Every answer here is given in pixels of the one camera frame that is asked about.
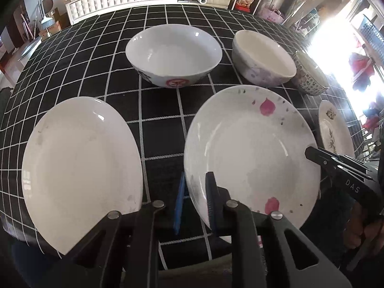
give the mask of pink flower petal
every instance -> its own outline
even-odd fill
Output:
[[[268,199],[268,201],[265,204],[264,212],[265,214],[271,214],[272,211],[278,211],[279,210],[280,203],[275,197],[271,197]]]
[[[275,104],[269,99],[265,99],[265,101],[260,105],[260,112],[263,116],[269,116],[273,114],[275,109]]]

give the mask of countertop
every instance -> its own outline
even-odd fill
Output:
[[[220,64],[190,87],[155,87],[142,80],[126,59],[125,47],[130,38],[143,29],[166,23],[197,26],[222,46]],[[95,16],[41,43],[20,75],[0,129],[0,217],[5,230],[44,253],[60,256],[28,215],[21,168],[33,127],[55,104],[75,96],[102,99],[119,111],[144,162],[143,202],[160,199],[171,203],[183,171],[184,141],[194,115],[218,91],[250,84],[237,73],[231,60],[234,34],[242,29],[274,39],[291,55],[308,46],[306,39],[294,31],[248,14],[182,5],[135,7]],[[335,80],[330,79],[330,88],[317,97],[302,95],[290,81],[271,90],[298,109],[315,135],[320,102],[331,101],[349,126],[356,154],[362,151],[359,121]],[[196,264],[229,252],[230,245],[213,236],[200,220],[186,192],[180,234],[160,239],[160,268]]]

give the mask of bowl rim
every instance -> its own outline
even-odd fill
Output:
[[[163,26],[167,26],[167,27],[170,27],[170,26],[173,26],[173,27],[175,27],[175,26],[183,26],[183,28],[185,28],[185,27],[188,27],[187,29],[193,29],[193,30],[197,30],[197,32],[199,32],[199,33],[201,33],[201,34],[205,34],[205,35],[207,35],[208,36],[208,38],[210,37],[210,38],[212,38],[212,40],[214,41],[214,42],[216,42],[217,43],[217,47],[221,50],[220,51],[220,57],[218,57],[218,60],[217,60],[217,62],[215,61],[215,63],[214,64],[212,64],[212,66],[211,67],[209,67],[209,68],[205,68],[205,69],[202,69],[202,70],[200,70],[200,71],[198,71],[198,72],[195,72],[195,73],[193,73],[193,74],[183,74],[183,75],[180,75],[180,74],[170,74],[170,75],[166,75],[166,74],[163,74],[163,75],[159,75],[159,74],[154,74],[153,72],[151,72],[151,71],[148,71],[148,70],[145,70],[144,68],[141,68],[141,67],[138,67],[137,65],[135,65],[135,64],[132,64],[132,62],[129,60],[129,58],[128,58],[128,47],[130,46],[130,44],[132,44],[135,40],[135,37],[137,36],[137,35],[139,35],[139,34],[142,34],[142,33],[146,33],[146,31],[149,31],[149,30],[156,30],[156,29],[159,29],[160,27],[163,27]],[[204,30],[202,30],[202,29],[200,29],[200,28],[197,28],[197,27],[195,27],[195,26],[191,26],[191,25],[183,25],[183,24],[163,24],[163,25],[157,25],[157,26],[152,26],[152,27],[150,27],[150,28],[148,28],[148,29],[145,29],[145,30],[142,30],[142,31],[140,31],[140,32],[138,32],[137,34],[135,34],[129,41],[128,41],[128,43],[127,43],[127,45],[126,45],[126,47],[125,47],[125,55],[126,55],[126,57],[127,57],[127,59],[128,59],[128,61],[132,64],[132,66],[135,68],[135,69],[139,69],[140,71],[142,71],[143,73],[149,73],[149,74],[153,74],[153,75],[155,75],[155,76],[157,76],[157,77],[170,77],[170,78],[183,78],[183,77],[191,77],[191,76],[195,76],[195,75],[199,75],[199,74],[205,74],[205,73],[208,73],[208,72],[210,72],[211,70],[213,70],[220,62],[221,62],[221,59],[223,58],[223,51],[222,51],[222,47],[220,46],[220,44],[218,43],[218,41],[213,37],[213,36],[211,36],[208,32],[206,32],[206,31],[204,31]]]
[[[292,62],[292,64],[293,64],[292,66],[294,66],[294,71],[293,71],[293,73],[292,73],[292,74],[281,74],[281,73],[279,73],[279,72],[276,72],[276,70],[274,70],[274,69],[272,69],[272,68],[268,68],[268,67],[266,67],[266,65],[265,65],[264,63],[259,62],[259,61],[255,61],[255,60],[249,55],[249,53],[247,53],[245,50],[243,51],[243,53],[240,53],[240,51],[239,51],[238,49],[241,48],[241,47],[240,47],[239,43],[237,42],[237,38],[236,38],[236,37],[238,37],[239,34],[244,33],[245,31],[249,31],[249,32],[251,32],[253,35],[258,36],[258,37],[261,38],[261,39],[268,40],[268,42],[271,42],[272,44],[276,44],[277,47],[280,48],[280,50],[282,51],[282,53],[285,53],[285,54],[283,54],[283,55],[285,55],[287,58],[289,58],[289,59],[291,60],[291,62]],[[273,40],[273,39],[271,39],[271,38],[269,38],[269,37],[267,37],[267,36],[265,36],[265,35],[263,35],[263,34],[261,34],[261,33],[259,33],[259,32],[256,32],[256,31],[253,31],[253,30],[247,30],[247,29],[239,30],[238,32],[235,33],[235,35],[234,35],[234,40],[233,40],[232,44],[235,44],[235,46],[236,46],[236,48],[237,48],[236,50],[237,50],[237,52],[239,53],[240,56],[243,56],[243,55],[245,54],[251,61],[253,61],[255,64],[257,64],[259,67],[262,67],[263,69],[268,70],[269,72],[271,72],[271,73],[273,73],[273,74],[275,74],[275,75],[277,75],[277,76],[279,76],[279,77],[291,79],[291,78],[293,78],[293,77],[296,75],[296,72],[297,72],[297,70],[296,70],[296,64],[294,63],[292,56],[291,56],[291,55],[290,55],[290,54],[289,54],[289,53],[288,53],[288,52],[287,52],[287,51],[286,51],[280,44],[278,44],[275,40]]]
[[[307,73],[307,74],[309,74],[310,76],[311,76],[311,78],[313,79],[313,81],[315,81],[318,85],[320,85],[323,89],[329,89],[330,87],[329,87],[329,82],[328,82],[328,79],[327,79],[327,76],[325,75],[325,73],[320,69],[320,71],[321,71],[321,73],[322,73],[322,75],[324,76],[324,79],[327,81],[327,83],[328,83],[328,86],[323,86],[321,83],[319,83],[317,80],[316,80],[316,78],[309,72],[309,70],[307,69],[307,68],[305,68],[304,67],[304,65],[302,64],[302,62],[301,62],[301,60],[300,60],[300,57],[299,57],[299,53],[300,53],[300,55],[305,55],[305,56],[307,56],[308,57],[308,59],[310,60],[310,61],[312,61],[315,65],[317,65],[316,64],[316,62],[308,55],[308,54],[306,54],[306,53],[304,53],[303,51],[300,51],[300,50],[297,50],[295,53],[294,53],[294,55],[297,57],[297,60],[301,63],[301,65],[303,66],[303,69],[305,70],[305,72]]]

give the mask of oval plate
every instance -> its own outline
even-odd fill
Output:
[[[91,97],[63,101],[40,119],[25,148],[22,183],[33,224],[63,254],[109,211],[137,211],[143,197],[131,130]]]
[[[189,193],[205,224],[205,173],[213,171],[232,199],[261,213],[278,208],[301,227],[320,184],[320,166],[304,154],[308,146],[317,148],[308,124],[278,94],[238,85],[212,96],[194,117],[184,151]]]
[[[338,109],[326,100],[320,103],[319,128],[324,149],[335,154],[355,157],[347,124]]]

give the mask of white bowl with red emblem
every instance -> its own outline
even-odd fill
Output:
[[[128,42],[125,53],[143,79],[168,88],[194,84],[222,58],[220,44],[209,33],[179,24],[139,32]]]

